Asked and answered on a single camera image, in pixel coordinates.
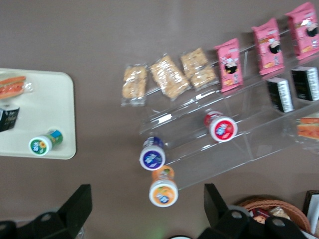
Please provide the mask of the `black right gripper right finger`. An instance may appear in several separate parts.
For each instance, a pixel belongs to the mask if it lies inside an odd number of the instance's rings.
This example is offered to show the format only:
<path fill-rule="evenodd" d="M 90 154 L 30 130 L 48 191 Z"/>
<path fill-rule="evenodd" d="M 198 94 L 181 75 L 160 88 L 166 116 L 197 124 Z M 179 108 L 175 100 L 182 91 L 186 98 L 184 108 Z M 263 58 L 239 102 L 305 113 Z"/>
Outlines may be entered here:
<path fill-rule="evenodd" d="M 263 239 L 264 226 L 255 222 L 242 207 L 226 205 L 216 186 L 204 185 L 204 210 L 210 227 L 200 239 Z"/>

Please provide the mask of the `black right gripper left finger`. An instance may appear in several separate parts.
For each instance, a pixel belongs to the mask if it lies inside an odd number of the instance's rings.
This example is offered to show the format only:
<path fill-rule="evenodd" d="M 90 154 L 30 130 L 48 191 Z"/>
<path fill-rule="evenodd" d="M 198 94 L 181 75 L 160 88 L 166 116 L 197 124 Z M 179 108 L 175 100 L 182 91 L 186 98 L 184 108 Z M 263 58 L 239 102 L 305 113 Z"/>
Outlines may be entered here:
<path fill-rule="evenodd" d="M 17 228 L 17 239 L 74 239 L 92 212 L 91 185 L 81 185 L 56 211 Z"/>

